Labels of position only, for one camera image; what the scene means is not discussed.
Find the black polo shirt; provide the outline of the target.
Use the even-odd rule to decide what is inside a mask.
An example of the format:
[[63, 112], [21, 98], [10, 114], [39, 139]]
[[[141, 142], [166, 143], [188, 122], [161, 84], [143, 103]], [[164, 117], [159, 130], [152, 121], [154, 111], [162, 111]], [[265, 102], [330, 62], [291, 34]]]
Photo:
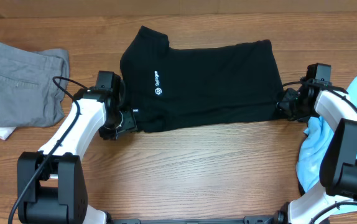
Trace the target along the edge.
[[281, 119], [282, 82], [269, 40], [211, 49], [173, 49], [141, 27], [120, 61], [140, 131]]

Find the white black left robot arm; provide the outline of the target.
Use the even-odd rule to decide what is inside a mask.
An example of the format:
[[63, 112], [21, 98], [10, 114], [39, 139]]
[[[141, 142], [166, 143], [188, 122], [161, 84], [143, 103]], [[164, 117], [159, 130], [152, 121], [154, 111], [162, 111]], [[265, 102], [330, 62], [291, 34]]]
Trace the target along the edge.
[[72, 95], [71, 112], [55, 135], [37, 152], [18, 158], [9, 223], [14, 215], [21, 223], [112, 223], [108, 212], [89, 204], [81, 161], [95, 134], [116, 140], [137, 129], [125, 93], [119, 75], [100, 71], [95, 86], [81, 86]]

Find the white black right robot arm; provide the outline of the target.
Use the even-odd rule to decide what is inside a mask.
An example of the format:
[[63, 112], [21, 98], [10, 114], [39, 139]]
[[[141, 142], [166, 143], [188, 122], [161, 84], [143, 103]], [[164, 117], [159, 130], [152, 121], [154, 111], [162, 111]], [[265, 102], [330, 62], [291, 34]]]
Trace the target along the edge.
[[287, 202], [268, 223], [321, 223], [346, 207], [357, 208], [357, 107], [348, 92], [331, 81], [331, 66], [311, 64], [277, 109], [290, 121], [321, 116], [334, 132], [323, 156], [319, 181], [297, 200]]

